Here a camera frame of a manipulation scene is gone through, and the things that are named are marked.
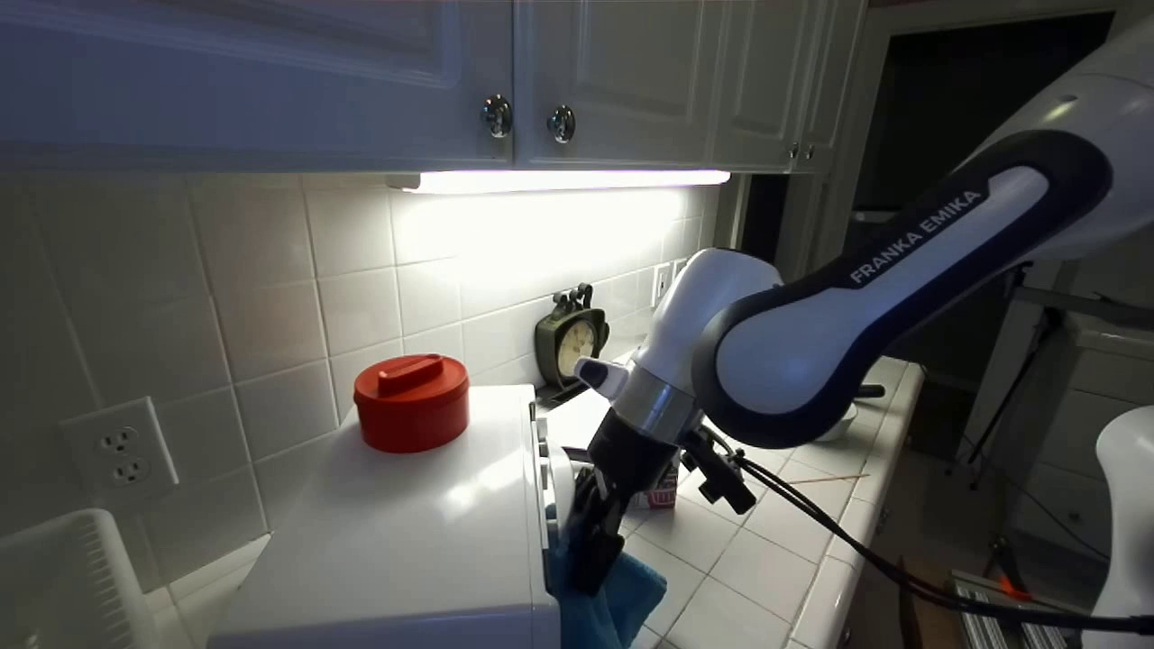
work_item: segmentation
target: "under-cabinet light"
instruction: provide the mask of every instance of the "under-cabinet light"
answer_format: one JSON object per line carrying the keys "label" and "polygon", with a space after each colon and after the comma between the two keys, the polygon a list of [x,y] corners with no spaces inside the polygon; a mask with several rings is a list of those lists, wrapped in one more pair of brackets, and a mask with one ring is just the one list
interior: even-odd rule
{"label": "under-cabinet light", "polygon": [[724,171],[471,171],[421,175],[404,188],[415,196],[510,196],[510,193],[598,193],[598,188],[699,188],[724,184]]}

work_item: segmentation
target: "kitchen counter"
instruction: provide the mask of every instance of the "kitchen counter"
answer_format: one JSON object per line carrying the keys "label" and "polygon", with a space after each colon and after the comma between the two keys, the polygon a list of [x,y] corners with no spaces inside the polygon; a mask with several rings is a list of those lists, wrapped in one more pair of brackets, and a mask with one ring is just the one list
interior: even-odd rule
{"label": "kitchen counter", "polygon": [[[889,385],[889,395],[860,402],[853,419],[825,442],[798,451],[747,451],[818,503],[860,543],[871,543],[879,521],[923,371],[921,364],[879,360],[871,382]],[[606,402],[594,395],[546,413],[554,445],[586,445],[603,413]],[[862,559],[760,485],[749,485],[760,503],[747,517],[709,504],[698,486],[699,475],[682,472],[670,511],[640,504],[626,521],[628,552],[670,583],[635,649],[658,649],[659,642],[679,649],[837,645]],[[153,607],[168,617],[169,645],[187,640],[192,649],[204,649],[241,587],[236,573],[251,573],[259,557],[263,546],[241,550],[221,568],[154,592]]]}

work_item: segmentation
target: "white cabinet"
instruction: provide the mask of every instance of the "white cabinet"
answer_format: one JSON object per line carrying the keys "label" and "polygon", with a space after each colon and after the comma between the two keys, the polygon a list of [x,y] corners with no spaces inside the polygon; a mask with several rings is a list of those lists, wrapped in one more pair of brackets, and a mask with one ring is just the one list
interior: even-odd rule
{"label": "white cabinet", "polygon": [[1123,413],[1154,406],[1154,332],[1069,319],[1036,377],[1036,415],[1016,415],[1016,425],[1044,425],[1044,442],[1032,468],[1013,475],[1030,492],[1013,504],[1013,528],[1082,557],[1108,552],[1111,493],[1096,437]]}
{"label": "white cabinet", "polygon": [[0,44],[8,157],[510,168],[510,0],[4,0]]}
{"label": "white cabinet", "polygon": [[862,9],[4,0],[0,153],[175,168],[783,175],[801,171],[792,153],[808,153],[806,142],[830,144],[837,108],[816,94],[846,85],[853,52],[837,28],[854,28]]}

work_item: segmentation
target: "white wall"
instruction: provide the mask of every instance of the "white wall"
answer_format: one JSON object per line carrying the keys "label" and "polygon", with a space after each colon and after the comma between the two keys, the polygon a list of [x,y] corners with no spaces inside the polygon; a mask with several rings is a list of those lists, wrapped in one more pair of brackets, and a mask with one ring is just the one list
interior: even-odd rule
{"label": "white wall", "polygon": [[549,291],[594,287],[611,344],[713,193],[413,199],[373,175],[0,176],[0,534],[92,504],[57,424],[153,397],[186,486],[120,528],[144,587],[269,529],[259,464],[338,425],[350,379],[439,351],[531,382]]}

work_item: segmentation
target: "red container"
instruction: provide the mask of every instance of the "red container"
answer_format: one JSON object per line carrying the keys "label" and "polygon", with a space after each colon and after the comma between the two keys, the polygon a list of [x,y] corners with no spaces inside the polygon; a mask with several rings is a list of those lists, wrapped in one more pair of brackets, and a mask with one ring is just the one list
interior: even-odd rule
{"label": "red container", "polygon": [[439,355],[413,355],[356,377],[356,415],[368,446],[418,456],[471,431],[466,364]]}

